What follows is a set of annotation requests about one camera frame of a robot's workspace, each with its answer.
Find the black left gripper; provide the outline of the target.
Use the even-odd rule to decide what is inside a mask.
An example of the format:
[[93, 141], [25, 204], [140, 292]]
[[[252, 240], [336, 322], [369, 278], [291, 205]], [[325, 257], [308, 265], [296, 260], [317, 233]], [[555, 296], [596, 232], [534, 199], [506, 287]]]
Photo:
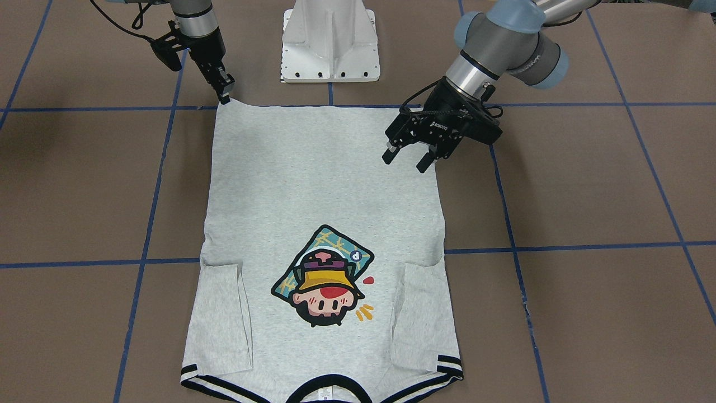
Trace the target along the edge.
[[427, 85], [401, 104], [397, 117], [386, 129], [387, 148], [383, 162], [391, 164], [402, 148], [415, 143], [427, 145], [428, 150], [416, 169], [425, 173], [435, 161], [450, 158], [463, 138], [491, 145], [501, 137], [498, 118], [482, 99], [473, 100], [458, 92], [447, 77]]

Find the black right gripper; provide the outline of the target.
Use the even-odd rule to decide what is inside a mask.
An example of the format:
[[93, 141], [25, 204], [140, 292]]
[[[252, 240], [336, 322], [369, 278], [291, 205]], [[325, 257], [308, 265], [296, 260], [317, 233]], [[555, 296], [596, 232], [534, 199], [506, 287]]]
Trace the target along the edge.
[[230, 92], [235, 85], [235, 79], [226, 72], [223, 64], [225, 46], [220, 31], [202, 36], [201, 38], [188, 38], [187, 48], [191, 59], [197, 64], [199, 71], [210, 85], [216, 85], [217, 99], [221, 105], [230, 102]]

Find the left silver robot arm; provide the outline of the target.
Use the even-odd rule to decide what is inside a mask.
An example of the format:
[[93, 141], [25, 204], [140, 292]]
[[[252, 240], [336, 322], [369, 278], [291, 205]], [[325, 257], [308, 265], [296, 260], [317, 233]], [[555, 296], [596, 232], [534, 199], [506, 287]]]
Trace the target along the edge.
[[459, 55], [444, 76], [424, 87], [421, 110], [399, 108], [386, 129], [386, 164], [406, 146], [423, 143], [427, 152], [417, 163], [425, 172], [437, 160], [449, 158], [464, 138], [491, 145], [501, 137], [496, 106], [488, 100], [496, 82], [508, 74], [529, 87], [550, 89], [560, 83], [569, 67], [566, 52], [544, 34], [544, 29], [568, 25], [596, 1], [498, 1], [487, 12], [466, 13], [454, 31]]

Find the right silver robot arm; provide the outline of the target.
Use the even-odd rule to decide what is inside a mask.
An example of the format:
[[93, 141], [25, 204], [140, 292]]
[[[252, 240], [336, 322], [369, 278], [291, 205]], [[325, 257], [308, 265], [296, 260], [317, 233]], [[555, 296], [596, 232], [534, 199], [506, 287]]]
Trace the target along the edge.
[[[91, 3], [118, 30], [149, 43], [154, 56], [171, 71], [181, 71], [182, 62], [178, 53], [186, 49], [207, 84], [214, 90], [218, 102], [222, 105], [230, 102], [235, 79], [226, 71], [223, 63], [226, 49], [211, 1], [137, 1], [139, 11], [132, 30], [118, 25], [96, 2]], [[136, 30], [140, 30], [146, 10], [166, 3], [173, 14], [173, 19], [168, 22], [169, 33], [156, 39], [136, 33]]]

